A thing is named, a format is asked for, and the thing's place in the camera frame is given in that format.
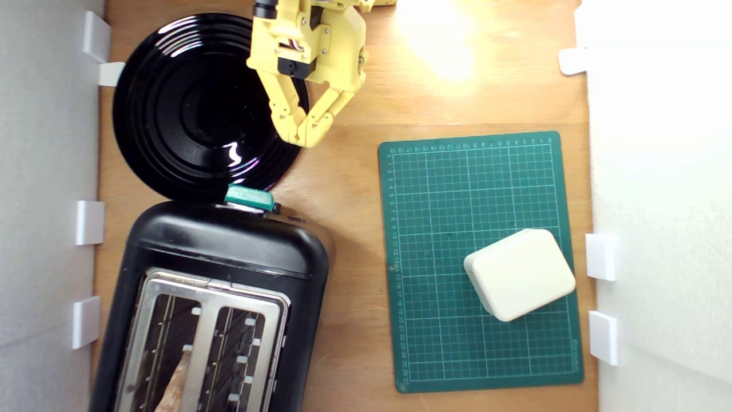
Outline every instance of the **green cutting mat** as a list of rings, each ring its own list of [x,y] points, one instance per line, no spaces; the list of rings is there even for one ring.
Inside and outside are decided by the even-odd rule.
[[[503,323],[463,270],[527,227],[550,230],[574,267],[559,135],[394,141],[378,158],[397,390],[581,382],[576,293]]]

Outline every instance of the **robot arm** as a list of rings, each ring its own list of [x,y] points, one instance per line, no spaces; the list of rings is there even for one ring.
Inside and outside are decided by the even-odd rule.
[[[272,122],[284,141],[315,146],[363,85],[362,68],[368,60],[366,24],[354,7],[368,12],[375,1],[395,3],[255,0],[247,65],[259,74],[269,96]],[[328,82],[328,90],[310,113],[299,106],[292,78]]]

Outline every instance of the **wooden surface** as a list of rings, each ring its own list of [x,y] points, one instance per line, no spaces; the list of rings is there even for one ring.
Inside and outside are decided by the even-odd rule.
[[[400,0],[365,16],[367,83],[317,147],[303,152],[275,197],[328,229],[337,259],[326,289],[303,411],[595,411],[584,234],[591,231],[583,76],[556,55],[572,47],[578,0]],[[112,61],[163,24],[195,12],[250,15],[248,1],[108,0]],[[134,220],[163,201],[128,169],[101,91],[100,197],[107,204],[95,292],[106,318]],[[382,141],[557,130],[562,135],[586,380],[574,386],[400,395],[394,387],[376,148]]]

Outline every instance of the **white wall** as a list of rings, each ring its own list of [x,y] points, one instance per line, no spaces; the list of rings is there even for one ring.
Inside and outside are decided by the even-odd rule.
[[[94,249],[74,246],[96,199],[98,66],[84,11],[103,0],[0,1],[0,411],[83,411],[90,352],[71,351],[72,303]]]
[[[732,4],[586,4],[594,230],[619,238],[600,410],[732,411]]]

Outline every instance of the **black plate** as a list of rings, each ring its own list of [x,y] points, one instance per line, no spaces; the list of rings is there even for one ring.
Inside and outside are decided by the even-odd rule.
[[[265,190],[295,161],[300,148],[277,135],[247,67],[251,34],[247,18],[192,15],[150,34],[127,60],[114,131],[127,164],[159,194],[219,202],[229,183]],[[305,83],[294,81],[307,111]]]

